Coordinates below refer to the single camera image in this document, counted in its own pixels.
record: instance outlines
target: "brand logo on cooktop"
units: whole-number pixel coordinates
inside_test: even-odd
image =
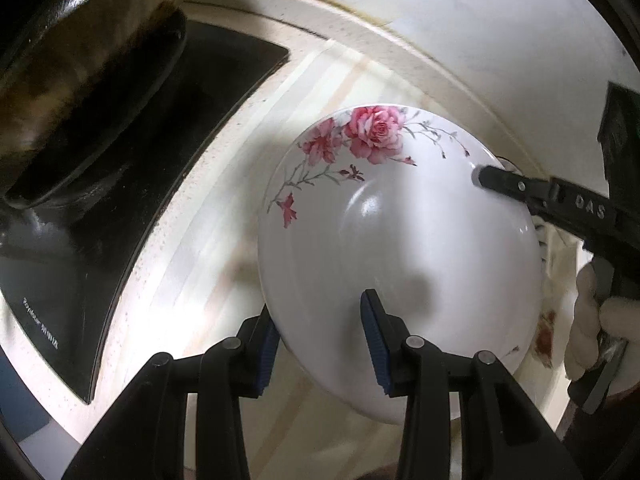
[[[29,302],[27,301],[27,298],[22,298],[22,304],[27,309],[27,313],[31,316],[31,319],[33,319],[33,321],[36,323],[36,325],[40,327],[40,330],[42,330],[42,333],[49,340],[49,342],[53,345],[53,348],[55,348],[57,350],[58,349],[58,340],[53,336],[53,334],[51,332],[49,332],[49,329],[46,326],[44,326],[44,323],[41,322],[38,319],[38,316],[36,316],[36,313],[33,311],[31,306],[29,305]]]

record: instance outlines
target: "gray stripe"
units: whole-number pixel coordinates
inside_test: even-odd
[[[334,60],[335,58],[332,56],[328,56],[324,53],[320,54],[305,70],[300,78],[293,83],[293,85],[278,100],[271,111],[268,112],[265,119],[258,124],[255,131],[263,131],[265,128],[279,131],[286,119],[283,118],[279,124],[274,124],[273,121],[268,120],[268,117],[272,115],[278,116],[278,113],[283,113],[286,110],[291,109],[292,105],[299,104],[306,95],[309,94],[318,80],[320,80],[326,73],[329,65],[331,65]],[[245,147],[247,144],[254,142],[252,137],[255,137],[255,135],[249,136],[242,146]],[[273,161],[272,159],[273,157],[263,157],[260,161],[256,162],[259,163],[260,168],[266,166],[268,170],[269,167],[275,167],[278,161]],[[254,163],[250,168],[247,168],[247,170],[253,173],[255,170],[260,168],[258,168],[258,164]],[[223,173],[220,180],[222,181],[224,177],[225,174]],[[151,303],[152,311],[161,312],[171,308],[175,304],[176,299],[182,291],[184,283],[198,261],[200,251],[210,237],[212,229],[210,219],[216,214],[214,207],[220,199],[220,190],[225,189],[225,187],[226,186],[214,187],[214,189],[212,189],[207,195],[194,218],[191,220],[187,231],[180,241],[180,245],[176,249],[171,258],[171,262],[162,276],[158,289],[154,294],[154,298]]]

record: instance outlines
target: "plate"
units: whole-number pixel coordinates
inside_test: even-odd
[[[360,324],[366,288],[445,352],[488,349],[510,372],[526,354],[540,250],[522,204],[473,184],[488,164],[500,167],[442,117],[369,105],[313,124],[275,169],[258,229],[268,309],[302,367],[358,412],[401,424],[406,404],[376,383]]]

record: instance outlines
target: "white wall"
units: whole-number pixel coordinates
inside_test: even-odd
[[[640,74],[587,0],[333,0],[465,82],[550,173],[606,189],[595,136],[607,81]]]

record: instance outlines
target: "white glove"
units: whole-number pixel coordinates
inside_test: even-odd
[[[602,327],[612,336],[640,344],[640,301],[609,298],[598,307],[596,274],[591,264],[585,265],[576,277],[578,298],[574,306],[574,323],[564,352],[564,370],[576,381],[598,359],[597,336]]]

